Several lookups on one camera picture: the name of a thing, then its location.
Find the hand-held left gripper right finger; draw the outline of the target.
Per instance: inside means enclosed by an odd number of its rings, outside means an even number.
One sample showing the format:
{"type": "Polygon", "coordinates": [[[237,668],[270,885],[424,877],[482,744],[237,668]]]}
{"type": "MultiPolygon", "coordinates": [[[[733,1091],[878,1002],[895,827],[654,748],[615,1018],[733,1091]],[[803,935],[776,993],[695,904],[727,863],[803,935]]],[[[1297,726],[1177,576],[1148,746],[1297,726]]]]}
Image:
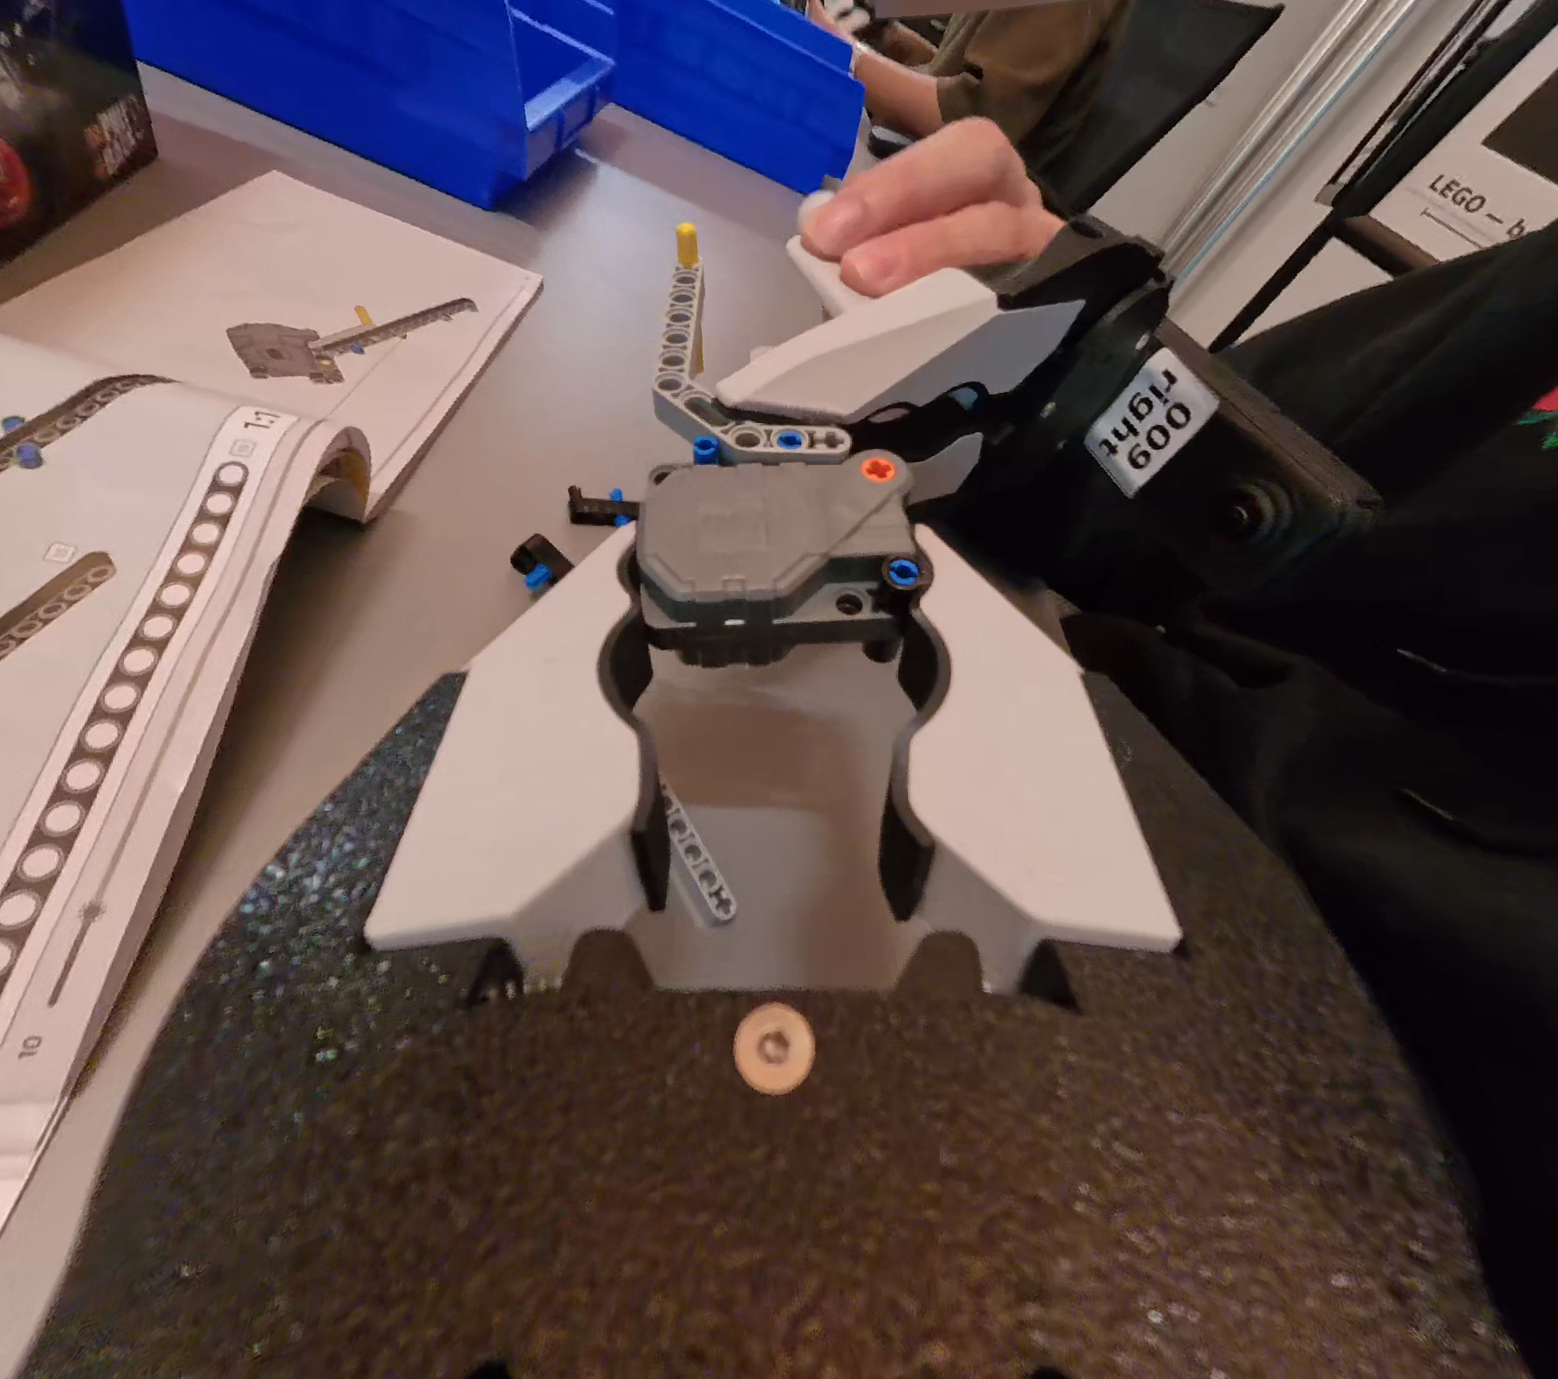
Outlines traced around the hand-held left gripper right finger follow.
{"type": "Polygon", "coordinates": [[[1073,657],[917,527],[878,877],[917,939],[957,935],[1011,995],[1044,946],[1171,956],[1183,939],[1073,657]]]}

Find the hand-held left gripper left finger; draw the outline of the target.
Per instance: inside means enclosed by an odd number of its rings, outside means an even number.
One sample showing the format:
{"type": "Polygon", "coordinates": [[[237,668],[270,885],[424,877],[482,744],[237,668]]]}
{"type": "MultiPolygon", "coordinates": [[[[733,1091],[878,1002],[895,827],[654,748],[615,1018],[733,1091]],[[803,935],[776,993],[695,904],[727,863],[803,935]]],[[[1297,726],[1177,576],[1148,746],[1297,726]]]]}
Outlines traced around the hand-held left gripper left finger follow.
{"type": "Polygon", "coordinates": [[[382,952],[503,941],[558,979],[590,931],[662,910],[652,682],[617,529],[473,657],[363,927],[382,952]]]}

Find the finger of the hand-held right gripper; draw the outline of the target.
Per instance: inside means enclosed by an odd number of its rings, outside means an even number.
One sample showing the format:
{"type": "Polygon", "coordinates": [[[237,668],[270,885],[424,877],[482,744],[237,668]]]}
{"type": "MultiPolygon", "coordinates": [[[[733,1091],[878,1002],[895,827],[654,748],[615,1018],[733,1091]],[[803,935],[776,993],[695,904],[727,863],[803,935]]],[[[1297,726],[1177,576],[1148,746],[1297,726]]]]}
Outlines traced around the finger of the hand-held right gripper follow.
{"type": "Polygon", "coordinates": [[[758,355],[714,388],[733,415],[851,425],[957,388],[1015,390],[1056,354],[1085,303],[1000,307],[984,282],[938,270],[864,299],[758,355]]]}
{"type": "Polygon", "coordinates": [[[922,460],[905,462],[909,469],[905,506],[915,510],[959,493],[978,466],[982,448],[982,435],[969,433],[922,460]]]}

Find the dark grey toy motor block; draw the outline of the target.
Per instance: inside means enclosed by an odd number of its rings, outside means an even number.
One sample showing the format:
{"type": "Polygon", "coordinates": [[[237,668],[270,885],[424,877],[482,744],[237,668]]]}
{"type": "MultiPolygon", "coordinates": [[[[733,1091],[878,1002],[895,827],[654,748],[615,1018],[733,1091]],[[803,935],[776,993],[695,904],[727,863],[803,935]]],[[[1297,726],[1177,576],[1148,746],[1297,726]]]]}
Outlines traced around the dark grey toy motor block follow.
{"type": "Polygon", "coordinates": [[[888,663],[932,583],[907,464],[669,464],[639,504],[629,572],[652,649],[687,666],[770,666],[799,647],[888,663]]]}

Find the person's right hand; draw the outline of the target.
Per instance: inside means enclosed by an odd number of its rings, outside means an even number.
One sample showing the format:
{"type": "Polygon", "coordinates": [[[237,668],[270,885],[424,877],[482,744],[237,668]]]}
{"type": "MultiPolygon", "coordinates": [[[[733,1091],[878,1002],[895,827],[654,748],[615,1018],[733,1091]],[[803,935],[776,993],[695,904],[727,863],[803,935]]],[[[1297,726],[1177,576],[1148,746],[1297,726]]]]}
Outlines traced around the person's right hand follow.
{"type": "Polygon", "coordinates": [[[847,180],[801,216],[799,240],[851,292],[882,298],[938,270],[1029,263],[1063,224],[1002,129],[967,118],[847,180]]]}

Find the blue plastic bin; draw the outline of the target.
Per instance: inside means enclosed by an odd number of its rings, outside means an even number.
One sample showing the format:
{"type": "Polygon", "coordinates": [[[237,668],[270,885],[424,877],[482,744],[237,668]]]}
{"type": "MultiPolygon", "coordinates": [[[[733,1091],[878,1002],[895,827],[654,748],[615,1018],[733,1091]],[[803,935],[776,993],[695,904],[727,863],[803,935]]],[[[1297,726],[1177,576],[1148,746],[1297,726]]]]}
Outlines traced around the blue plastic bin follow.
{"type": "Polygon", "coordinates": [[[610,104],[594,0],[123,0],[135,56],[490,209],[610,104]]]}
{"type": "Polygon", "coordinates": [[[851,46],[772,0],[615,0],[614,102],[809,195],[863,118],[851,46]]]}

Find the white framed sign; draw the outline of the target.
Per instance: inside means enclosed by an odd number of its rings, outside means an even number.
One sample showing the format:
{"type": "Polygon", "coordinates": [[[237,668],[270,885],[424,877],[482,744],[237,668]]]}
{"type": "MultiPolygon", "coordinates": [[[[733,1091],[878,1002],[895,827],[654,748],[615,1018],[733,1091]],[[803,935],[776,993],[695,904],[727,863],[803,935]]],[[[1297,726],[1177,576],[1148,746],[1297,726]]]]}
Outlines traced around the white framed sign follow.
{"type": "Polygon", "coordinates": [[[1519,240],[1556,218],[1556,35],[1546,35],[1372,211],[1430,259],[1519,240]]]}

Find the white instruction booklet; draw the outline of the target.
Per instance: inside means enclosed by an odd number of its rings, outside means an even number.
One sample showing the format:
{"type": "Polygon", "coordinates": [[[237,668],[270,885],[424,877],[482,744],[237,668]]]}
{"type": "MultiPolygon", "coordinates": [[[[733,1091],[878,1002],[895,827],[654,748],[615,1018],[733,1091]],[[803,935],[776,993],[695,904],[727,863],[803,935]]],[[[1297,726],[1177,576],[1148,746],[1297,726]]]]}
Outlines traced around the white instruction booklet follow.
{"type": "Polygon", "coordinates": [[[540,292],[262,174],[3,303],[3,1221],[158,912],[299,514],[374,520],[540,292]]]}

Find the black chair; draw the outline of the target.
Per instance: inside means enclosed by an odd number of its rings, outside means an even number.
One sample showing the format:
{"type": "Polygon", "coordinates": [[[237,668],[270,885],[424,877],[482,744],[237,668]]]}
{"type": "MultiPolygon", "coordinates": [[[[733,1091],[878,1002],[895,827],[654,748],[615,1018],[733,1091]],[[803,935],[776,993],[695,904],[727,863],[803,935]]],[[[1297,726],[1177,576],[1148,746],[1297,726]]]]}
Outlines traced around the black chair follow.
{"type": "Polygon", "coordinates": [[[1059,214],[1088,211],[1229,77],[1282,12],[1233,0],[1133,0],[1077,124],[1040,162],[1044,201],[1059,214]]]}

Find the dark toy set box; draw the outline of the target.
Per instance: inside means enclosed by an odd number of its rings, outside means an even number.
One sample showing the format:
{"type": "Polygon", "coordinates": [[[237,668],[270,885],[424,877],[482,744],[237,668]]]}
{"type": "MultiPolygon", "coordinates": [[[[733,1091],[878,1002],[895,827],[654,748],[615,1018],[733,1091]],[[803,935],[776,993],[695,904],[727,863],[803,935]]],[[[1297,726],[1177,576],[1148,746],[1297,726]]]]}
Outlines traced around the dark toy set box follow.
{"type": "Polygon", "coordinates": [[[121,0],[2,0],[2,263],[156,157],[121,0]]]}

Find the silver metal rail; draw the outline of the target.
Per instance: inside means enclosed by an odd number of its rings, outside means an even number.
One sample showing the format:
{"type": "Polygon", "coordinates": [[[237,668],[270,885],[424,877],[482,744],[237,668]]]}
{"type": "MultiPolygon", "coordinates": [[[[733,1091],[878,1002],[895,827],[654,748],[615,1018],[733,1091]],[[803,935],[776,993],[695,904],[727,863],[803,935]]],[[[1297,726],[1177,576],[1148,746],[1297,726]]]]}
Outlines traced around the silver metal rail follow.
{"type": "Polygon", "coordinates": [[[1374,62],[1417,0],[1347,0],[1278,85],[1233,153],[1166,234],[1166,265],[1185,278],[1266,191],[1293,151],[1374,62]]]}

